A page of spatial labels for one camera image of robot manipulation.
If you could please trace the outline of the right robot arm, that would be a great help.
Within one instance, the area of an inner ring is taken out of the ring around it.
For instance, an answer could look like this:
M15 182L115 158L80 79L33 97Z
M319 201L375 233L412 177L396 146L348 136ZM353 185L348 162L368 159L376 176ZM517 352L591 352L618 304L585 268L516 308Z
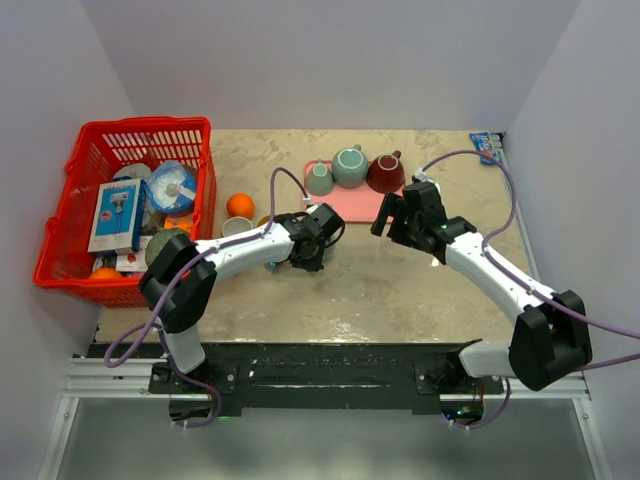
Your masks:
M385 194L371 232L432 255L512 320L510 341L472 340L448 353L445 379L452 390L466 393L481 377L497 376L539 391L592 361L588 326L574 317L585 311L582 299L537 282L486 245L466 219L447 216L434 184Z

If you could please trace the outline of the grey-blue mug front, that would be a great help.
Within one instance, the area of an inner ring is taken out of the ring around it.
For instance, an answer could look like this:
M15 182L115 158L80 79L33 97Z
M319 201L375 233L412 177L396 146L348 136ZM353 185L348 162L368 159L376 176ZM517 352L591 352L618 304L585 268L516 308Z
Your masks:
M336 244L337 244L337 240L338 240L338 235L335 234L333 235L330 239L328 239L325 243L325 248L323 251L323 261L326 262L327 260L329 260L336 248Z

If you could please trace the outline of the dark red mug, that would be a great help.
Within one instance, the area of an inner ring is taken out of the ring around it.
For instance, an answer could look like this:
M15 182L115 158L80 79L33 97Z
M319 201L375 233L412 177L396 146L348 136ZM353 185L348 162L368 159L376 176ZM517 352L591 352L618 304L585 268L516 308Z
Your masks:
M374 191L386 194L398 191L405 182L401 151L376 157L369 166L366 181Z

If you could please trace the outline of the white speckled mug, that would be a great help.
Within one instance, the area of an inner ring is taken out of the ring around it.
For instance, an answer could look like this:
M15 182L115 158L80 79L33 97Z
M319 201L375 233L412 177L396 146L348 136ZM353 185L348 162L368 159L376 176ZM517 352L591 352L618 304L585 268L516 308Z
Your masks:
M227 219L221 228L223 238L231 237L253 229L252 222L242 216L235 216Z

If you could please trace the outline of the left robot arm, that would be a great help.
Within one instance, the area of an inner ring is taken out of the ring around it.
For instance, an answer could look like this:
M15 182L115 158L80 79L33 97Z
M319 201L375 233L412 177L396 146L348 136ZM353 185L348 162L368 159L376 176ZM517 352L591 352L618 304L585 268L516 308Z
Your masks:
M344 230L344 220L323 203L306 212L277 215L260 227L218 240L171 237L143 275L139 290L161 321L175 364L173 382L185 392L196 392L206 383L206 356L197 323L216 284L268 263L288 262L318 272L324 268L325 250Z

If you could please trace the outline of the blue butterfly mug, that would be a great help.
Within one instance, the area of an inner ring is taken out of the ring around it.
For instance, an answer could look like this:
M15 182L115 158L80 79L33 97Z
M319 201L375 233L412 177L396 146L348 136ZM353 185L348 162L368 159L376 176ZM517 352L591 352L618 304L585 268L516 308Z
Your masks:
M264 216L258 221L257 226L261 227L261 226L267 224L268 221L269 221L269 216ZM264 265L264 267L268 272L273 272L275 270L275 268L276 268L276 264L273 263L273 262L269 262L269 263L266 263Z

